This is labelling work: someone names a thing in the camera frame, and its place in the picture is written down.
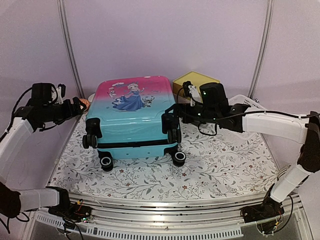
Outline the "pink and teal kids suitcase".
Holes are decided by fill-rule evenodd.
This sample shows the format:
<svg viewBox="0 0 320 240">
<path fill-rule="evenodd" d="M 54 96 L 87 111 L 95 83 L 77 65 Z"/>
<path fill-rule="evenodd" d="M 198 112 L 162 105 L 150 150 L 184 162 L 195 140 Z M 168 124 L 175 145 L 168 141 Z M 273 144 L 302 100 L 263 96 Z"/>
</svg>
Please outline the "pink and teal kids suitcase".
<svg viewBox="0 0 320 240">
<path fill-rule="evenodd" d="M 114 160 L 170 155 L 181 167 L 186 154 L 179 149 L 180 121 L 170 80 L 164 76 L 113 79 L 96 89 L 85 118 L 85 149 L 98 152 L 101 168 L 113 169 Z"/>
</svg>

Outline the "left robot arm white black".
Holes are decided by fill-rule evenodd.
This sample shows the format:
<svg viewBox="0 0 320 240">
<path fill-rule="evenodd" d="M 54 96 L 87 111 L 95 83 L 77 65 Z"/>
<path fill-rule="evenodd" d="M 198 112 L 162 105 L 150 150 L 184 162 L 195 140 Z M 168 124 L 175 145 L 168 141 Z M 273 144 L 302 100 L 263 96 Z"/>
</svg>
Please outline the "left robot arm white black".
<svg viewBox="0 0 320 240">
<path fill-rule="evenodd" d="M 64 218 L 72 216 L 75 211 L 64 188 L 13 190 L 6 186 L 16 155 L 31 134 L 47 131 L 47 123 L 59 126 L 87 109 L 78 97 L 65 99 L 65 92 L 64 84 L 34 83 L 24 91 L 25 94 L 31 93 L 27 104 L 13 107 L 9 125 L 0 137 L 0 213 L 9 219 L 39 208 L 49 208 Z"/>
</svg>

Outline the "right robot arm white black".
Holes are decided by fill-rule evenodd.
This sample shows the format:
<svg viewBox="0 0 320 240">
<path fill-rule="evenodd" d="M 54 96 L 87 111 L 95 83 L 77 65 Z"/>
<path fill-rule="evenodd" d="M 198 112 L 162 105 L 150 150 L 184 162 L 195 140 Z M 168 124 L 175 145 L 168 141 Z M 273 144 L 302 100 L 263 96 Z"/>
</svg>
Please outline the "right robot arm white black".
<svg viewBox="0 0 320 240">
<path fill-rule="evenodd" d="M 162 131 L 168 142 L 179 143 L 179 122 L 199 126 L 213 124 L 214 130 L 225 129 L 237 133 L 259 133 L 272 139 L 284 139 L 300 145 L 296 162 L 269 188 L 262 203 L 245 206 L 240 210 L 246 222 L 280 216 L 284 213 L 282 202 L 311 174 L 320 170 L 320 115 L 290 114 L 275 110 L 253 110 L 250 104 L 230 105 L 221 83 L 205 83 L 196 88 L 191 82 L 183 84 L 181 91 L 190 103 L 176 102 L 162 115 Z"/>
</svg>

